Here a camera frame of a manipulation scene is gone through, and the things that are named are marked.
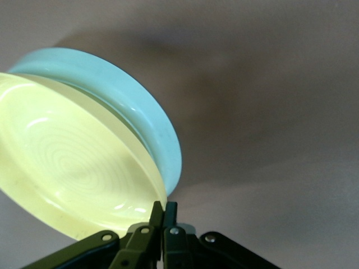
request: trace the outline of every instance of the metal rivet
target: metal rivet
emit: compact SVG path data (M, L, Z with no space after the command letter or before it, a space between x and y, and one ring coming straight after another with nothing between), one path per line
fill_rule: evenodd
M180 230L178 228L171 228L171 230L169 231L171 234L179 234L180 233Z
M213 235L206 235L205 237L206 241L209 242L209 243L214 243L215 242L215 236Z
M108 241L112 238L112 235L110 234L105 234L103 237L102 237L102 241Z
M148 228L142 228L142 229L141 229L141 233L142 233L142 234L148 234L149 231L150 231L150 229L148 229Z

